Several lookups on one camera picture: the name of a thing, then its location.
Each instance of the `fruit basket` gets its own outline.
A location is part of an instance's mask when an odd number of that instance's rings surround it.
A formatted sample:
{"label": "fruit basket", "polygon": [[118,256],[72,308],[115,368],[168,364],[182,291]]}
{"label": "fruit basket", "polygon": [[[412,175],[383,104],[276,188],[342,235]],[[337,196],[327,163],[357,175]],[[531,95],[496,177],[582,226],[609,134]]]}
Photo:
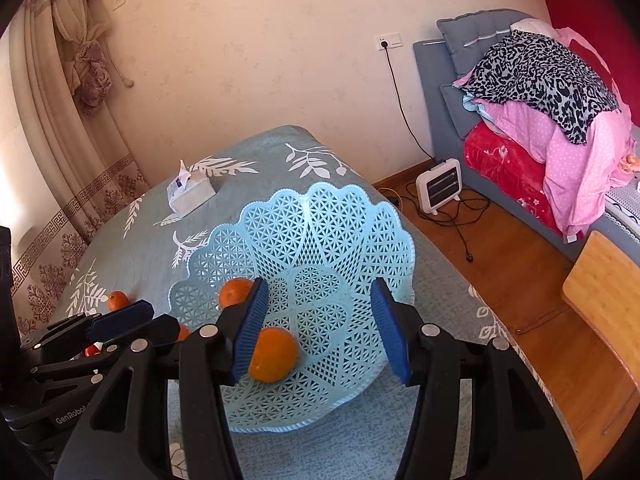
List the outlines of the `fruit basket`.
{"label": "fruit basket", "polygon": [[215,228],[191,255],[189,277],[169,291],[172,316],[191,329],[215,322],[222,285],[261,276],[269,283],[264,326],[286,328],[300,344],[284,380],[245,376],[223,388],[229,429],[302,428],[369,386],[386,363],[370,284],[382,276],[396,300],[412,304],[414,263],[414,242],[396,210],[373,205],[358,186],[283,189],[245,206],[238,223]]}

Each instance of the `baseboard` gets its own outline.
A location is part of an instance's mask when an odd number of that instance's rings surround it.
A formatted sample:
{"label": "baseboard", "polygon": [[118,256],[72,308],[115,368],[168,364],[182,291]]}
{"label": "baseboard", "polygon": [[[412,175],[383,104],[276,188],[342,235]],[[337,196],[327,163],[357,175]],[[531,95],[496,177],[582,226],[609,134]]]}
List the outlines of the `baseboard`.
{"label": "baseboard", "polygon": [[383,178],[382,180],[377,181],[375,184],[372,184],[376,189],[380,189],[381,187],[386,187],[389,189],[393,189],[397,186],[401,186],[407,182],[414,181],[418,175],[424,173],[425,171],[430,170],[436,166],[436,161],[433,159],[425,160],[420,164],[416,164],[406,170],[402,170],[399,173],[388,176],[387,178]]}

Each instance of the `leopard print cloth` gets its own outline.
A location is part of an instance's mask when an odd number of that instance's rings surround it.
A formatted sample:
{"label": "leopard print cloth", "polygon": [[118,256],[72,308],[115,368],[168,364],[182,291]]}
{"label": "leopard print cloth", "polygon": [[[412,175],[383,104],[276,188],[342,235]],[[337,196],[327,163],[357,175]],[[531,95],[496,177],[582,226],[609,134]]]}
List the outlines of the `leopard print cloth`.
{"label": "leopard print cloth", "polygon": [[597,114],[618,108],[579,56],[552,38],[520,30],[494,44],[461,88],[491,103],[526,103],[552,118],[572,144],[587,142]]}

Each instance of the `metal screw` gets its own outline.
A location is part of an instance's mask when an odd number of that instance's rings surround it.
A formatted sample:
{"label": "metal screw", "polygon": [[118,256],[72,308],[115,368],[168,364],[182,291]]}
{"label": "metal screw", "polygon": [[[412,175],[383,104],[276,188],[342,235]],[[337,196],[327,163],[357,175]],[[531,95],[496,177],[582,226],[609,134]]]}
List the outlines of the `metal screw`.
{"label": "metal screw", "polygon": [[498,350],[509,349],[509,342],[503,337],[494,337],[491,341]]}
{"label": "metal screw", "polygon": [[218,327],[215,325],[205,325],[200,329],[202,337],[213,337],[218,333]]}
{"label": "metal screw", "polygon": [[422,326],[422,333],[428,337],[436,337],[440,333],[440,329],[437,325],[427,323]]}
{"label": "metal screw", "polygon": [[136,339],[133,343],[131,343],[131,349],[134,352],[142,352],[148,346],[149,343],[146,342],[146,339]]}

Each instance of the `air conditioner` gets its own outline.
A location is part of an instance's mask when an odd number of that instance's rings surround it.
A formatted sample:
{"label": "air conditioner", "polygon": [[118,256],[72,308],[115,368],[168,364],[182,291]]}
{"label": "air conditioner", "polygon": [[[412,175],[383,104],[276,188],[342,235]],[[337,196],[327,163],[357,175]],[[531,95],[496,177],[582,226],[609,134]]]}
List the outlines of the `air conditioner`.
{"label": "air conditioner", "polygon": [[455,158],[441,162],[415,179],[420,209],[425,213],[438,214],[437,209],[450,200],[460,200],[462,176],[460,163]]}

